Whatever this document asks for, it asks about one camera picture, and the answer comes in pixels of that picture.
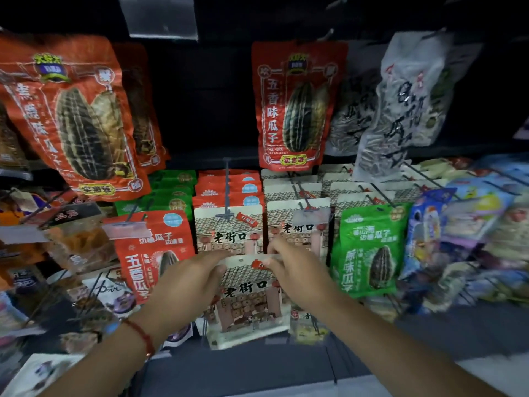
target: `hand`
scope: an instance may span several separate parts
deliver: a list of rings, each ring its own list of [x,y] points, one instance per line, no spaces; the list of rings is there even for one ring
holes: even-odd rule
[[[160,344],[207,309],[218,291],[226,266],[216,266],[230,255],[226,251],[203,252],[169,266],[158,279],[149,301],[131,317]]]
[[[289,244],[283,237],[275,236],[268,245],[268,253],[279,253],[283,262],[268,258],[263,264],[274,272],[288,296],[303,309],[318,316],[322,308],[340,297],[327,266],[303,246]]]

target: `right hand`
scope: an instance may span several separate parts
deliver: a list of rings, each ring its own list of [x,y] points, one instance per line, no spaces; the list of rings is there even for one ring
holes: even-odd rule
[[[274,272],[288,296],[304,310],[318,315],[340,297],[327,266],[303,246],[292,245],[276,235],[268,245],[268,253],[279,253],[283,262],[267,258],[263,264]]]

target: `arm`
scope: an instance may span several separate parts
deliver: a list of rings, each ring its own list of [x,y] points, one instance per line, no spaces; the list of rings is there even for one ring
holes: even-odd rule
[[[149,301],[129,320],[137,323],[159,347],[195,320],[211,303],[225,266],[215,266],[229,253],[201,253],[170,266]],[[90,351],[77,365],[44,390],[40,397],[116,397],[145,362],[145,342],[126,324]]]
[[[263,262],[302,308],[329,327],[395,397],[505,397],[343,294],[318,258],[281,237],[269,245],[283,263]]]

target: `left hand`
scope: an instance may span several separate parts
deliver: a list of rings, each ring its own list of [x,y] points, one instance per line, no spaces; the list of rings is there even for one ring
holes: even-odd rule
[[[225,265],[217,264],[229,255],[223,250],[202,252],[169,266],[149,300],[130,319],[161,343],[209,307],[226,272]]]

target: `red string bracelet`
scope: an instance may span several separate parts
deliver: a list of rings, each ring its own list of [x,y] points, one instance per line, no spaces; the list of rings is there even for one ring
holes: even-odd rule
[[[152,343],[151,336],[145,333],[143,329],[140,327],[140,325],[138,325],[137,323],[131,322],[127,318],[121,318],[120,322],[125,323],[131,329],[134,329],[134,331],[136,331],[136,333],[140,335],[142,340],[145,341],[145,350],[147,351],[147,359],[149,359],[156,353],[155,346]]]

